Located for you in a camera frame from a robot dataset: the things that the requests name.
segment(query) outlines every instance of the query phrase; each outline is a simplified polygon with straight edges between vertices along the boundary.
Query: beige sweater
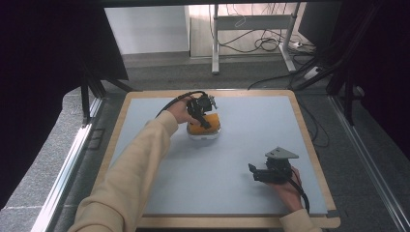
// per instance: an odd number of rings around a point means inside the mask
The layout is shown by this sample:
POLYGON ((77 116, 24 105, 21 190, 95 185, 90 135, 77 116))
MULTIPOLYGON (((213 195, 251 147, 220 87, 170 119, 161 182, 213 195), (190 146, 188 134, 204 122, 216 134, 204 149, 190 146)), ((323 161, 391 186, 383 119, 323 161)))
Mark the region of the beige sweater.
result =
MULTIPOLYGON (((78 206, 69 231, 134 232, 142 215, 153 179, 178 129, 174 116, 163 111, 147 123, 107 171, 104 180, 78 206)), ((306 210, 281 220, 285 231, 321 231, 306 210)))

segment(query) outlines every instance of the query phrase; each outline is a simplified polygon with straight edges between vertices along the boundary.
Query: orange object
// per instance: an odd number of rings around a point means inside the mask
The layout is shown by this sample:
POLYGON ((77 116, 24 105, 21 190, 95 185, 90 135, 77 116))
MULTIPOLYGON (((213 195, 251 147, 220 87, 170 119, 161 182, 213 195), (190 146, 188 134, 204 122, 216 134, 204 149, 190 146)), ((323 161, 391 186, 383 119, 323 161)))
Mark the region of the orange object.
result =
POLYGON ((220 117, 217 113, 204 115, 204 119, 211 125, 210 128, 204 129, 201 126, 189 124, 188 133, 193 135, 215 133, 220 129, 220 117))

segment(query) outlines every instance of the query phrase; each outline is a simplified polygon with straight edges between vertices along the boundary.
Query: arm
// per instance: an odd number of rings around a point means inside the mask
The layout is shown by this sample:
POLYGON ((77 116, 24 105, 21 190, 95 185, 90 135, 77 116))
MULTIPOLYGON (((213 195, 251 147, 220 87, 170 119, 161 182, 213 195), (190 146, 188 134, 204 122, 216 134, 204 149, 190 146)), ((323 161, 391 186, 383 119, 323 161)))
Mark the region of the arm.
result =
MULTIPOLYGON (((292 167, 294 175, 292 176, 295 183, 301 185, 299 170, 292 167)), ((282 217, 280 223, 283 230, 286 232, 320 232, 320 228, 316 227, 311 221, 307 210, 302 206, 301 195, 289 183, 276 185, 268 183, 277 193, 283 204, 289 211, 289 215, 282 217)))
POLYGON ((185 100, 150 121, 81 201, 69 231, 135 231, 170 136, 187 121, 198 124, 186 112, 185 100))

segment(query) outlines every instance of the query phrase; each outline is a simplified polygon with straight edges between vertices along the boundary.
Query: metal stand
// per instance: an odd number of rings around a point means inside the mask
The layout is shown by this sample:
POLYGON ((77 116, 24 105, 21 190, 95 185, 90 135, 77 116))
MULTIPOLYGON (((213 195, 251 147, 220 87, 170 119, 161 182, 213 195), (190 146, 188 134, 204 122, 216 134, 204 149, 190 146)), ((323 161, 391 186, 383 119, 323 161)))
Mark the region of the metal stand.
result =
POLYGON ((298 2, 295 11, 292 14, 278 14, 278 15, 253 15, 247 17, 247 23, 241 26, 236 26, 235 23, 243 19, 243 16, 228 15, 218 16, 219 5, 215 5, 214 9, 214 45, 212 52, 212 74, 220 73, 220 55, 218 31, 231 30, 266 30, 266 29, 284 29, 287 30, 286 38, 283 43, 278 45, 283 56, 286 67, 290 73, 296 71, 292 59, 289 56, 287 47, 289 45, 290 37, 292 36, 293 27, 298 16, 298 11, 301 3, 298 2))

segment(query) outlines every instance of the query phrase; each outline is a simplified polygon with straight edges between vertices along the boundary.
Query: metal rail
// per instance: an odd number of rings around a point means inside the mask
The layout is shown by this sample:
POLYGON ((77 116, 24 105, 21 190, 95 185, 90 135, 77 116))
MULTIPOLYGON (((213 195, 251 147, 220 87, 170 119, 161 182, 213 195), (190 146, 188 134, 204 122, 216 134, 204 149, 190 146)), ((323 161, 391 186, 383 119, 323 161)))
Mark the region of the metal rail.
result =
POLYGON ((102 100, 94 99, 90 107, 90 116, 91 121, 84 128, 80 128, 73 145, 69 151, 69 154, 66 157, 66 160, 63 163, 63 166, 58 174, 53 187, 51 188, 50 193, 48 194, 47 199, 44 202, 42 210, 40 211, 36 222, 34 223, 32 232, 44 232, 47 230, 51 220, 54 216, 55 209, 60 201, 61 195, 66 188, 66 185, 73 173, 76 161, 82 151, 84 143, 90 133, 91 128, 93 127, 93 122, 97 113, 99 112, 102 100))
POLYGON ((341 121, 344 129, 346 130, 347 135, 353 143, 354 148, 356 149, 359 158, 362 161, 362 164, 367 171, 368 176, 373 182, 377 192, 382 198, 383 203, 385 204, 389 214, 391 215, 395 226, 398 231, 406 232, 410 231, 410 223, 405 215, 403 208, 398 202, 397 198, 393 194, 383 175, 381 174, 379 168, 374 162, 371 154, 369 153, 365 143, 357 133, 354 126, 351 126, 343 114, 343 107, 337 97, 330 96, 331 104, 333 105, 338 119, 341 121))

